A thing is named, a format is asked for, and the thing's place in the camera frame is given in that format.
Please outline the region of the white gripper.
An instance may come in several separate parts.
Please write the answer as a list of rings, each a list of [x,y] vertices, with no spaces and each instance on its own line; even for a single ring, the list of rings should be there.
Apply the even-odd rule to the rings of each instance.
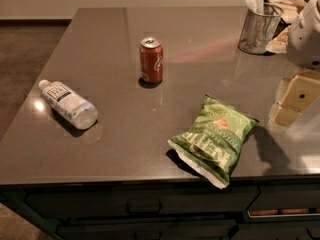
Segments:
[[[320,68],[320,17],[316,12],[300,14],[291,24],[287,39],[287,56],[293,64]],[[273,104],[269,112],[272,122],[281,126],[292,125],[304,110],[320,97],[320,73],[301,71],[292,77],[280,104]]]

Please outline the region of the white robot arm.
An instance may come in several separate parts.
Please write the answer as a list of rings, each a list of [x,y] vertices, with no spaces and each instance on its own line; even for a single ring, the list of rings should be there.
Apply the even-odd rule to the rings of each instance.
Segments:
[[[309,0],[267,50],[286,53],[299,67],[294,76],[281,80],[269,114],[275,124],[289,126],[320,96],[320,0]]]

